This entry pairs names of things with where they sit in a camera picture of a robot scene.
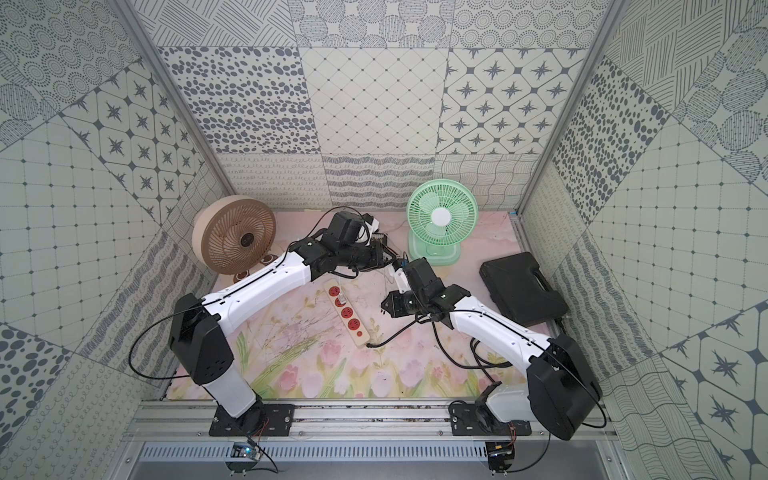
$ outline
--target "brown fan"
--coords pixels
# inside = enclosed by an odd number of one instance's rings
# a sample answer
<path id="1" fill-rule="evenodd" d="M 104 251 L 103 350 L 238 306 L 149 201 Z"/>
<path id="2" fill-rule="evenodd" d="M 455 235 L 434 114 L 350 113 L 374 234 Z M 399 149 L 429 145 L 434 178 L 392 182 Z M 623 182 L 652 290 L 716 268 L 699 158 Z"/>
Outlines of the brown fan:
<path id="1" fill-rule="evenodd" d="M 234 274 L 259 263 L 275 239 L 275 215 L 258 200 L 231 195 L 197 214 L 192 248 L 208 268 Z"/>

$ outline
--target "green fan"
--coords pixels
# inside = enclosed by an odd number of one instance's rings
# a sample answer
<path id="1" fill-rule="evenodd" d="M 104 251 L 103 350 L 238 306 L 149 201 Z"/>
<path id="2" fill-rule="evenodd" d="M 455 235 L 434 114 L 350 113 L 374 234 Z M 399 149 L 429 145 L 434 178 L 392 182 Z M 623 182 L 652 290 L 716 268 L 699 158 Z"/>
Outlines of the green fan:
<path id="1" fill-rule="evenodd" d="M 467 187 L 453 180 L 431 180 L 408 200 L 408 247 L 411 258 L 425 257 L 432 265 L 456 263 L 478 223 L 478 203 Z"/>

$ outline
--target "green fan base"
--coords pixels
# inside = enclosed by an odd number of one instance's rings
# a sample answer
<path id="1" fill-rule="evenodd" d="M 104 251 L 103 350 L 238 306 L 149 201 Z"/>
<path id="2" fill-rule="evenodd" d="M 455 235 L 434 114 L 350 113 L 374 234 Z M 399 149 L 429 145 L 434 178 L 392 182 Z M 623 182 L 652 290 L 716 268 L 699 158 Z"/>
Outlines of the green fan base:
<path id="1" fill-rule="evenodd" d="M 420 240 L 413 234 L 412 230 L 408 230 L 408 250 L 412 259 L 424 257 L 432 266 L 453 265 L 462 254 L 460 243 L 448 245 L 447 247 L 430 245 Z"/>

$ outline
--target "fan grille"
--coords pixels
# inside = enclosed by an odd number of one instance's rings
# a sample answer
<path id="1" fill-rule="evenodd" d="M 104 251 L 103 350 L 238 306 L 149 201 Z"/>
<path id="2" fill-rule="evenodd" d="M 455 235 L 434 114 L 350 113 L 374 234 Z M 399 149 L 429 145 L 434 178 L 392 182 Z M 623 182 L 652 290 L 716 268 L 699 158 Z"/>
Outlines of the fan grille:
<path id="1" fill-rule="evenodd" d="M 201 241 L 203 260 L 218 273 L 239 273 L 258 263 L 274 238 L 272 210 L 251 198 L 237 200 L 208 222 Z"/>
<path id="2" fill-rule="evenodd" d="M 451 214 L 448 225 L 432 222 L 432 212 L 444 207 Z M 423 242 L 447 247 L 463 241 L 475 228 L 478 205 L 472 192 L 453 180 L 431 180 L 416 189 L 408 200 L 408 223 Z"/>

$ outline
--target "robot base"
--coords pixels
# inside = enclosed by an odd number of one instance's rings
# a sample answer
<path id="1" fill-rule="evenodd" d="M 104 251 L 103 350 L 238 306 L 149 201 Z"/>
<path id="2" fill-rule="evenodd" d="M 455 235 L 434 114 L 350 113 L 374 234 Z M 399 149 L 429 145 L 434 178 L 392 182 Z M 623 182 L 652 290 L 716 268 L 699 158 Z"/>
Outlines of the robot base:
<path id="1" fill-rule="evenodd" d="M 287 437 L 293 424 L 293 410 L 289 403 L 256 402 L 244 414 L 233 419 L 223 406 L 216 408 L 214 421 L 208 435 L 212 437 L 237 437 L 261 435 L 264 437 Z"/>

